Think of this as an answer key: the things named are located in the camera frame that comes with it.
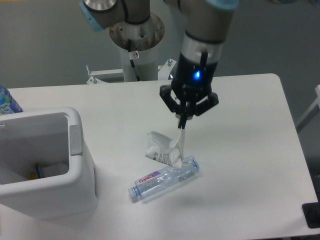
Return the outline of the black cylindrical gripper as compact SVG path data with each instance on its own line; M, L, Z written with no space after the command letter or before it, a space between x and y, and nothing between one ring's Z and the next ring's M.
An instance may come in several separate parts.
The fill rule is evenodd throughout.
M212 80L218 63L210 63L208 58L208 53L202 52L200 60L194 62L181 54L171 86L162 85L159 89L159 95L168 109L179 116L179 129L185 129L187 120L202 115L219 103L218 95L212 92ZM172 98L172 90L180 103Z

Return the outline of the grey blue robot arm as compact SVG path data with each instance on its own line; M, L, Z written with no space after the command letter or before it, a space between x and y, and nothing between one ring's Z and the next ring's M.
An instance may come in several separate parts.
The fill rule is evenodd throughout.
M187 17L176 73L159 94L184 129L219 102L212 80L230 28L236 0L169 0L167 4ZM126 51L134 79L141 80L138 56L163 38L161 21L151 13L148 0L82 0L80 9L95 31L109 29L112 41Z

